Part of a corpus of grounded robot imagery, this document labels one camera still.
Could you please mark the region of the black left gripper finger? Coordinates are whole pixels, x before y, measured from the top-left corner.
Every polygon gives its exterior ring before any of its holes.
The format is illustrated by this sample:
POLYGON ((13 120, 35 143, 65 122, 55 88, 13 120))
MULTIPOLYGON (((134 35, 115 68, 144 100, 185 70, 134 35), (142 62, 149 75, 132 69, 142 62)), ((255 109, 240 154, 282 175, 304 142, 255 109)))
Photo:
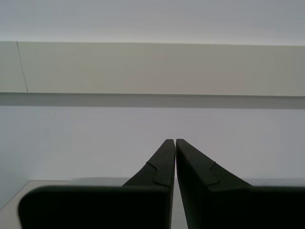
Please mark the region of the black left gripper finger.
POLYGON ((24 229, 168 229, 171 226, 175 143, 165 140, 120 186, 36 188, 20 200, 24 229))
POLYGON ((252 186, 183 139, 177 178, 190 229, 302 229, 305 189, 252 186))

